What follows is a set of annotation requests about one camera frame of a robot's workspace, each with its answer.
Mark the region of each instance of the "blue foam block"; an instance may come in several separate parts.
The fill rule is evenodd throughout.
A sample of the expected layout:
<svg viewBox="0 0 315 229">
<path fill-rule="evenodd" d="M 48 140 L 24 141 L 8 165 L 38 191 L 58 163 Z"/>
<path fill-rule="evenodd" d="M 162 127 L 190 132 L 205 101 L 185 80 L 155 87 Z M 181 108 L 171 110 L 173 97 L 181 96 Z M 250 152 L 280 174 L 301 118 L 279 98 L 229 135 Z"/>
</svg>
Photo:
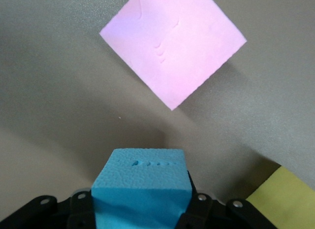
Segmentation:
<svg viewBox="0 0 315 229">
<path fill-rule="evenodd" d="M 116 149 L 92 196 L 98 229 L 173 229 L 191 199 L 184 152 Z"/>
</svg>

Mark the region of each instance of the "gray surface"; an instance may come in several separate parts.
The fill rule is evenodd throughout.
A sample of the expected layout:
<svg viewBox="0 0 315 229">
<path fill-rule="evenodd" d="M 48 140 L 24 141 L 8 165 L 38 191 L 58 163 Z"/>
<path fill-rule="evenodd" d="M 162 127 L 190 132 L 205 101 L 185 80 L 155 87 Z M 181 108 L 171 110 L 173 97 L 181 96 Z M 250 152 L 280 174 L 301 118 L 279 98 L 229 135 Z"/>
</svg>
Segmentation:
<svg viewBox="0 0 315 229">
<path fill-rule="evenodd" d="M 315 0 L 215 0 L 248 43 L 171 112 L 98 35 L 127 0 L 0 0 L 0 219 L 89 187 L 118 147 L 179 147 L 197 188 L 277 167 L 315 188 Z"/>
</svg>

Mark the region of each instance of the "yellow foam block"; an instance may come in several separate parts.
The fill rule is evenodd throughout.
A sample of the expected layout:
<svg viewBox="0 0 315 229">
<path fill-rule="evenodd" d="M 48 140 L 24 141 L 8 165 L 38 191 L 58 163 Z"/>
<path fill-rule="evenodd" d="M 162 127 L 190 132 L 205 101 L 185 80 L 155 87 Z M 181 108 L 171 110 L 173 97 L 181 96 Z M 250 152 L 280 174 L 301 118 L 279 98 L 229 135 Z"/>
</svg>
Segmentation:
<svg viewBox="0 0 315 229">
<path fill-rule="evenodd" d="M 315 191 L 283 166 L 247 201 L 279 229 L 315 229 Z"/>
</svg>

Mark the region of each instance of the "foam block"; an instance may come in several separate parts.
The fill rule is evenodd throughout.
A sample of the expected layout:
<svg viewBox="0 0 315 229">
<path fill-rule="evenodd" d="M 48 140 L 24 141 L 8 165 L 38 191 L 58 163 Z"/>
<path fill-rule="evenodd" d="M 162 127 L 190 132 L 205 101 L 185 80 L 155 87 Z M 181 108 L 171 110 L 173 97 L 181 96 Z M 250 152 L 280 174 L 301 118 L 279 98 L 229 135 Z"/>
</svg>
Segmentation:
<svg viewBox="0 0 315 229">
<path fill-rule="evenodd" d="M 116 149 L 92 196 L 98 229 L 173 229 L 191 199 L 184 152 Z"/>
</svg>

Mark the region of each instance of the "pink foam block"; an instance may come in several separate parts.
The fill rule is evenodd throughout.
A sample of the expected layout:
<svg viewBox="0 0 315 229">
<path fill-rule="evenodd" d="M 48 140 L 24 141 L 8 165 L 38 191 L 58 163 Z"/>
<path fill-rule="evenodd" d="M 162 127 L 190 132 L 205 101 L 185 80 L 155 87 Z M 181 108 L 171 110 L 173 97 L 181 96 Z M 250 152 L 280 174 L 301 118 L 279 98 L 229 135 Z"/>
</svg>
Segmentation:
<svg viewBox="0 0 315 229">
<path fill-rule="evenodd" d="M 129 0 L 100 35 L 171 110 L 246 42 L 213 0 Z"/>
</svg>

